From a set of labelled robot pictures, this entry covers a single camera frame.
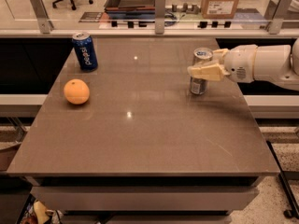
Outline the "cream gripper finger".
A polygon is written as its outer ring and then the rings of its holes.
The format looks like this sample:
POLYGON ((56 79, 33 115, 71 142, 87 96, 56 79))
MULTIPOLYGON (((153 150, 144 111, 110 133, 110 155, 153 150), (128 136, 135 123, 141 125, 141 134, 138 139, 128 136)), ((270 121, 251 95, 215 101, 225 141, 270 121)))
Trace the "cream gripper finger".
POLYGON ((228 52, 228 49, 215 49, 213 51, 213 60, 217 60, 219 63, 224 63, 225 55, 228 52))
POLYGON ((230 73, 219 63, 206 66, 189 66, 188 74, 193 78, 204 79, 208 81, 221 81, 230 73))

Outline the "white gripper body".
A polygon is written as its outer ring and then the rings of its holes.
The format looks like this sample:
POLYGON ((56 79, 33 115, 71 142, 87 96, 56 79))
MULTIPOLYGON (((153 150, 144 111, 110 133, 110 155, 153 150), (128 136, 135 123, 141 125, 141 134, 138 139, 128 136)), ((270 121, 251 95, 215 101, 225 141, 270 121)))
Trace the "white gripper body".
POLYGON ((237 46, 230 49, 224 56, 224 66, 229 72, 228 78, 236 83, 251 83, 255 62, 256 45, 237 46))

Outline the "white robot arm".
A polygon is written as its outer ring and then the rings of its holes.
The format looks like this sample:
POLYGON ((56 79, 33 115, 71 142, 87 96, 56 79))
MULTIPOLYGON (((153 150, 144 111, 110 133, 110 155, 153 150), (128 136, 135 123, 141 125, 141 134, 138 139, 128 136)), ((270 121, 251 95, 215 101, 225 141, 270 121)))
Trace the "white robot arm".
POLYGON ((299 91, 298 41, 291 45, 242 45, 212 51, 210 61, 189 66, 192 78, 236 83, 267 81, 280 88, 299 91))

